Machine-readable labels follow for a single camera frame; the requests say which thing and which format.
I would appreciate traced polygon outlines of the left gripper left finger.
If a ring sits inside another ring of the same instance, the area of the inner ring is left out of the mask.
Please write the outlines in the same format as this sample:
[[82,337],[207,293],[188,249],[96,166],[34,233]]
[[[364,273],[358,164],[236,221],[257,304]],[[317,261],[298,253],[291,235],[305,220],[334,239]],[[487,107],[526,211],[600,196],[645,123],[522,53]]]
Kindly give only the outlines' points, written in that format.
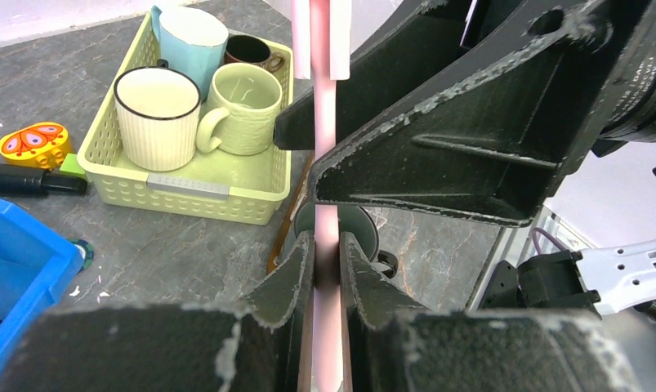
[[307,391],[314,239],[221,303],[53,307],[22,336],[0,391]]

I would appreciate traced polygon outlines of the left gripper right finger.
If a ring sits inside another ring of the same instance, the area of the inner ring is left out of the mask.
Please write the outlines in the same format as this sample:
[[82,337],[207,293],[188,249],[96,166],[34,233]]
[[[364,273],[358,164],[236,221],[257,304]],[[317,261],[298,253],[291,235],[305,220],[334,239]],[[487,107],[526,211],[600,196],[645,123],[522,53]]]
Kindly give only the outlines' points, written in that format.
[[347,391],[638,391],[619,344],[591,312],[437,313],[340,239]]

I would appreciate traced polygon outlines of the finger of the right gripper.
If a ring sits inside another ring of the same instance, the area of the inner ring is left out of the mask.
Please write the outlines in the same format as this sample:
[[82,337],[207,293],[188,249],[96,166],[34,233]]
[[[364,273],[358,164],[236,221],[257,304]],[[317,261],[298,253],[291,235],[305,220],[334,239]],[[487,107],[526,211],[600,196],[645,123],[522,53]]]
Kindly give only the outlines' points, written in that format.
[[469,136],[332,152],[310,200],[522,227],[574,173],[656,39],[656,1],[522,1],[469,54]]
[[333,152],[444,150],[469,136],[467,1],[404,1],[336,83]]

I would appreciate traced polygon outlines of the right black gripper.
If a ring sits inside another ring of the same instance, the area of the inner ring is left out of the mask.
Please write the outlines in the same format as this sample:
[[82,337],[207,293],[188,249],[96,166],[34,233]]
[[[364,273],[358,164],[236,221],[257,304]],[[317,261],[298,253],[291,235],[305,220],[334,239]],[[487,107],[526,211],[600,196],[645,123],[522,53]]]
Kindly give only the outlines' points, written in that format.
[[[518,1],[473,1],[467,12],[462,46],[488,36],[519,5]],[[627,74],[627,88],[591,147],[598,158],[627,143],[656,143],[656,39],[637,68]]]

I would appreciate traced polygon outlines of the brown oval wooden tray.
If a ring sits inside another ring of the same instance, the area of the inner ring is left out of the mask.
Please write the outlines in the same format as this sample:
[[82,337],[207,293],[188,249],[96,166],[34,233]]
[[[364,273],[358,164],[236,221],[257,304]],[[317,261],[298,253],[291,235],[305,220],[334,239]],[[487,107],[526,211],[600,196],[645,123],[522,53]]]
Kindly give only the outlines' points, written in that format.
[[315,153],[312,152],[308,157],[304,168],[302,169],[300,180],[294,194],[289,203],[288,210],[283,216],[282,224],[279,227],[279,231],[274,241],[274,246],[271,249],[270,257],[266,263],[266,273],[270,274],[274,269],[279,265],[280,253],[284,241],[288,235],[288,232],[292,226],[295,215],[297,214],[298,208],[303,203],[303,200],[306,197],[306,182],[307,176],[310,170],[310,167],[315,160]]

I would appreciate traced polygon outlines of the dark grey mug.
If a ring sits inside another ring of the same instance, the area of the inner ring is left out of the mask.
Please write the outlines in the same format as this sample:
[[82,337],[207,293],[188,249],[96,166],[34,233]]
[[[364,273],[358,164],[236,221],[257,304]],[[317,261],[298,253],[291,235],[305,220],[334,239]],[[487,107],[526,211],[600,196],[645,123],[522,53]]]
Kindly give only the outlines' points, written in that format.
[[[352,233],[363,253],[374,264],[374,268],[387,278],[394,278],[398,272],[398,258],[393,253],[381,249],[377,227],[367,211],[362,207],[346,205],[338,206],[337,211],[340,231]],[[315,204],[303,203],[290,225],[281,251],[281,259],[288,255],[298,235],[303,231],[312,230],[314,226]]]

